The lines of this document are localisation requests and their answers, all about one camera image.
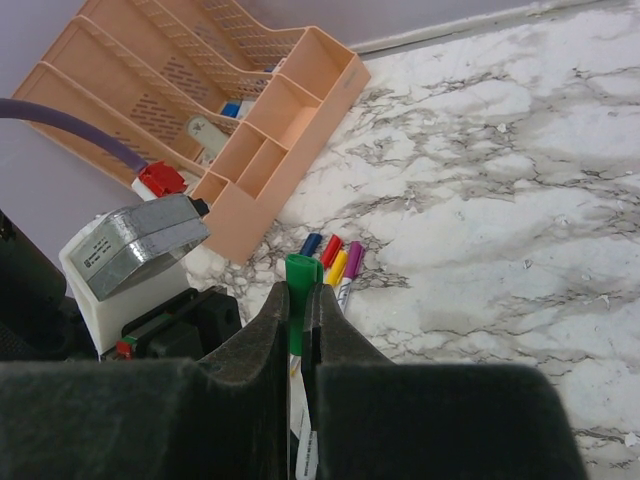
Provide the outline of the white pen green end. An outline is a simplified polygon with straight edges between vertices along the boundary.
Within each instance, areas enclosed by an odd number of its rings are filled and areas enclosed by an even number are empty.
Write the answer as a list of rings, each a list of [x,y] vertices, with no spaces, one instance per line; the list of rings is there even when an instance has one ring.
[[[316,479],[319,456],[317,433],[311,429],[301,358],[291,355],[289,362],[291,413],[290,429],[295,437],[291,464],[294,479]]]

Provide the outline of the yellow pen cap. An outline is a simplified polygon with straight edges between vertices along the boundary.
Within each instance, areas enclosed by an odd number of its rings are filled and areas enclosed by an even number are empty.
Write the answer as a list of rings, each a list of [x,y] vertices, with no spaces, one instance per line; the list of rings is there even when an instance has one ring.
[[[340,250],[337,254],[331,267],[328,269],[324,282],[332,287],[336,287],[340,284],[348,260],[348,253],[345,250]]]

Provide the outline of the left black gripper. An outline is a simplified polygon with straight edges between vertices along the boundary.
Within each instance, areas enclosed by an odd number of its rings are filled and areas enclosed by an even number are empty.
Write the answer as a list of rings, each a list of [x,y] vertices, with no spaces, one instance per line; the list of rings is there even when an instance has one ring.
[[[199,360],[241,328],[238,302],[224,289],[189,288],[123,326],[114,346],[100,359]]]

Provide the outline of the white pen purple end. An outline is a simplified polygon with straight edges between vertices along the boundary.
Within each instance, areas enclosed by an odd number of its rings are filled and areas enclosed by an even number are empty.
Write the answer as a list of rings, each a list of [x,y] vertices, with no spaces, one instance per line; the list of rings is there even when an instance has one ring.
[[[337,302],[342,313],[346,312],[352,285],[353,279],[349,277],[344,277],[339,285]]]

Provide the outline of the green pen cap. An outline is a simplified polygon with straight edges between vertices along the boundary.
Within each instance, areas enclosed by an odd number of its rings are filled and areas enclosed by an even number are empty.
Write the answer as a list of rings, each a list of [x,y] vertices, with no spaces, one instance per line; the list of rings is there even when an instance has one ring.
[[[290,254],[285,260],[286,283],[289,290],[290,353],[302,355],[304,315],[309,292],[323,281],[323,265],[315,258]]]

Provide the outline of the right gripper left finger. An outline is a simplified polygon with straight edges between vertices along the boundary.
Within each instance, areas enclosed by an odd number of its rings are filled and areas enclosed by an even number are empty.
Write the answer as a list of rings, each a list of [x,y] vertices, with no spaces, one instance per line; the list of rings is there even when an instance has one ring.
[[[285,479],[289,293],[200,361],[5,362],[5,479]]]

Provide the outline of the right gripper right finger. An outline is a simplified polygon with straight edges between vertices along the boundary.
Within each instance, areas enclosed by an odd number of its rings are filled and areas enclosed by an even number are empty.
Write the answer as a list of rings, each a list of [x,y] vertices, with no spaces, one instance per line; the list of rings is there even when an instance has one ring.
[[[396,364],[315,286],[303,380],[323,479],[583,479],[558,393],[520,364]]]

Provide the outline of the purple pen cap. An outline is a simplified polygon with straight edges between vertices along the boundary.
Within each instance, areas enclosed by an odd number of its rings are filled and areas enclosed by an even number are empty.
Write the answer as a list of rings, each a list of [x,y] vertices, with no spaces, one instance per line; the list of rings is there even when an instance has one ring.
[[[364,255],[365,249],[363,245],[359,241],[353,241],[347,254],[347,262],[343,273],[344,278],[354,280],[359,275]]]

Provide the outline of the red pen cap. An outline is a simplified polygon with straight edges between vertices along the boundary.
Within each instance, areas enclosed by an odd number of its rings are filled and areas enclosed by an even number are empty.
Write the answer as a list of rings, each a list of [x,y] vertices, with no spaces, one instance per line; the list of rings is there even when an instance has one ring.
[[[343,240],[339,236],[333,234],[320,257],[320,262],[323,265],[324,270],[329,269],[333,265],[342,246]]]

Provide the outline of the blue pen cap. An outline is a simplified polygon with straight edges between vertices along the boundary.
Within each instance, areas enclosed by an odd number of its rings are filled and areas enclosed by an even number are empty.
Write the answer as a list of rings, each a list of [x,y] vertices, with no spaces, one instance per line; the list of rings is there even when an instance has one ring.
[[[299,254],[306,257],[312,257],[315,254],[321,242],[322,242],[321,234],[310,233],[305,239],[305,242],[301,247]]]

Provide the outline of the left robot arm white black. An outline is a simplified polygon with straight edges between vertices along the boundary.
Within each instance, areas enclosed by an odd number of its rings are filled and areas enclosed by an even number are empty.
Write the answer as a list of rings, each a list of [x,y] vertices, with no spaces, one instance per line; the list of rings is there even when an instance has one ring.
[[[1,359],[8,361],[199,360],[241,329],[238,302],[211,287],[188,288],[124,325],[114,346],[97,352],[60,270],[1,217]]]

